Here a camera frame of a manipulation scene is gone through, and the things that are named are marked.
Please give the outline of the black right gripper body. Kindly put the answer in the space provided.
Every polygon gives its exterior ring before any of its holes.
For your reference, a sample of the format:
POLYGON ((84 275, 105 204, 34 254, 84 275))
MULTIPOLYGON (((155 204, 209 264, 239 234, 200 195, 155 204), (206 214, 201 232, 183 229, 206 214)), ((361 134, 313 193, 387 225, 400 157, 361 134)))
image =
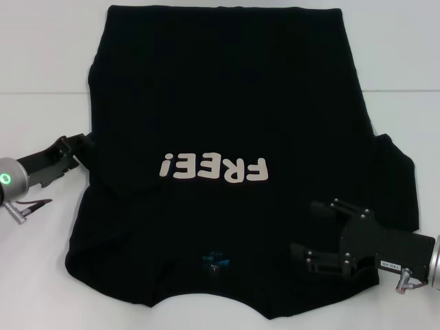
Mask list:
POLYGON ((343 276, 352 276, 364 267, 376 267, 400 274, 404 283, 410 277, 423 284, 434 283, 433 237, 384 227, 368 209, 340 208, 339 214, 346 218, 339 240, 343 276))

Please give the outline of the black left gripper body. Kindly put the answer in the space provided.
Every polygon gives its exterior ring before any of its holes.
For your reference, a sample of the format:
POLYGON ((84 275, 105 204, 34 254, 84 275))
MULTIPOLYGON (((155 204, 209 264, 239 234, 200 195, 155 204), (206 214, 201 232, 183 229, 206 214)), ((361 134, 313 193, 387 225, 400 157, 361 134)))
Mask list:
POLYGON ((45 150, 18 159, 18 163, 27 173, 28 186, 40 184, 45 188, 63 177, 66 172, 78 167, 79 163, 74 155, 79 143, 79 136, 62 136, 45 150))

